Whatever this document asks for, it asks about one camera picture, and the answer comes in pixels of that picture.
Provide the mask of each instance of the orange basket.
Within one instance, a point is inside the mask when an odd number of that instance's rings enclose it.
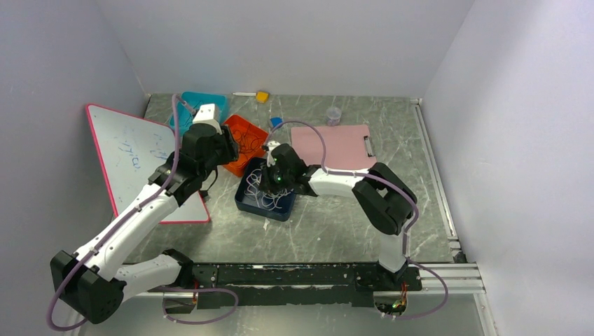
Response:
[[[238,115],[232,115],[223,123],[229,126],[229,130],[235,141],[239,144],[240,158],[225,164],[223,167],[236,176],[243,176],[247,163],[252,158],[260,158],[264,155],[262,145],[268,137],[268,133],[251,122]]]

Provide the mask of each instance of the tabletop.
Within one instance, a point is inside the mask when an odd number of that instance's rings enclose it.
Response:
[[[369,126],[378,162],[384,162],[417,195],[420,219],[411,230],[410,256],[420,262],[452,262],[427,149],[409,99],[272,95],[260,104],[254,97],[230,98],[230,114],[238,114],[267,131],[271,117],[324,125],[330,106],[343,111],[341,125]],[[145,118],[166,123],[171,113],[171,95],[153,94]],[[274,139],[289,142],[289,129],[287,125],[275,132]],[[211,174],[203,186],[213,178]],[[206,200],[211,221],[158,225],[126,262],[146,261],[165,249],[176,249],[199,263],[378,259],[378,231],[355,199],[297,196],[290,219],[279,222],[238,210],[234,196],[239,183],[240,178],[220,168],[219,179]]]

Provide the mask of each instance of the teal bin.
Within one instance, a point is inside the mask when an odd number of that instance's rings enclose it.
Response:
[[[181,94],[181,98],[195,109],[199,109],[200,105],[204,104],[216,104],[219,107],[220,112],[219,123],[222,124],[227,120],[229,115],[229,103],[227,102],[227,97],[223,95],[186,91]],[[179,135],[181,136],[190,129],[194,117],[179,101],[177,102],[177,113],[179,114]],[[173,115],[169,118],[169,127],[171,127],[172,130],[175,128]]]

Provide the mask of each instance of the yellow object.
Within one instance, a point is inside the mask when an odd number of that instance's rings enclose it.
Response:
[[[268,101],[268,96],[270,96],[270,93],[268,92],[264,92],[264,91],[258,91],[256,92],[256,101],[258,103],[266,103],[266,101]]]

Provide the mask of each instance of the blue object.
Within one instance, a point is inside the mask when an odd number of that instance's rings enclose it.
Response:
[[[279,199],[277,203],[279,209],[271,210],[267,210],[258,206],[256,203],[256,199],[253,196],[245,195],[245,190],[247,190],[247,187],[249,186],[249,184],[247,183],[247,177],[255,169],[259,169],[260,164],[263,162],[266,162],[266,159],[263,159],[261,157],[254,157],[248,162],[247,167],[245,168],[245,173],[240,182],[240,186],[237,188],[237,192],[235,193],[235,204],[237,205],[237,208],[241,211],[246,211],[252,214],[285,222],[289,219],[291,211],[293,211],[293,203],[295,202],[295,198],[297,197],[294,192],[291,192],[287,196],[283,196]]]
[[[282,119],[274,117],[270,119],[270,128],[275,128],[278,124],[282,123]]]
[[[227,97],[220,94],[200,93],[200,92],[189,92],[186,91],[181,94],[181,98],[188,102],[188,105],[195,109],[199,109],[200,105],[203,104],[216,104],[219,107],[219,124],[222,124],[227,120],[229,114],[229,104]],[[179,115],[179,135],[183,135],[192,125],[194,116],[188,111],[184,105],[179,101],[177,102],[177,113]],[[169,127],[173,130],[175,124],[173,123],[173,115],[169,118]]]

